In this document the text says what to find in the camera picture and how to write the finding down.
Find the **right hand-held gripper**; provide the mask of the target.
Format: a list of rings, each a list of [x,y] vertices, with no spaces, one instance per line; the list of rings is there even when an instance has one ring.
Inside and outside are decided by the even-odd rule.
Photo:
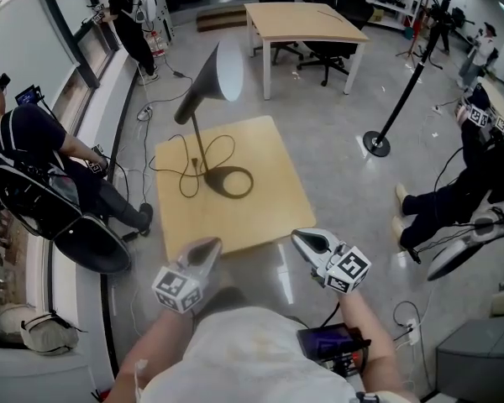
[[[291,242],[312,265],[312,277],[323,288],[349,294],[370,271],[370,261],[358,248],[339,243],[328,230],[298,228],[291,232]]]

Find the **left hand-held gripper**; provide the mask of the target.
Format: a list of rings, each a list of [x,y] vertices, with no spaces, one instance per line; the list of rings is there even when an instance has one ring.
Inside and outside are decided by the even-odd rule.
[[[199,304],[222,250],[220,238],[198,239],[186,244],[176,262],[163,266],[156,276],[151,289],[157,301],[180,314]]]

